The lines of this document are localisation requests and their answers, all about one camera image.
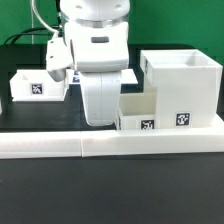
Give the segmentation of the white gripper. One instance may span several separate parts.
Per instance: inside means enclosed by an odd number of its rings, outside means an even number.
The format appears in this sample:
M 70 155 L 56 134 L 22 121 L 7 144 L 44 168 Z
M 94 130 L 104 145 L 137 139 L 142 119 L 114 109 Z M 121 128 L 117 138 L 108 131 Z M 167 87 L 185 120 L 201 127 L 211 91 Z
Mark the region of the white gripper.
M 81 73 L 80 86 L 87 123 L 111 125 L 118 109 L 121 72 Z

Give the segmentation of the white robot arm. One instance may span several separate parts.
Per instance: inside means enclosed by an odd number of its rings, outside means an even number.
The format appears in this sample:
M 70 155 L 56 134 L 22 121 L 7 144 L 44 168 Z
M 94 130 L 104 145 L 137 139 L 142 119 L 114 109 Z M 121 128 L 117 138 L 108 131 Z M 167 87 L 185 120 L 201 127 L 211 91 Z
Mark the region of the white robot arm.
M 60 0 L 65 45 L 79 73 L 86 122 L 116 119 L 122 71 L 128 68 L 129 0 Z

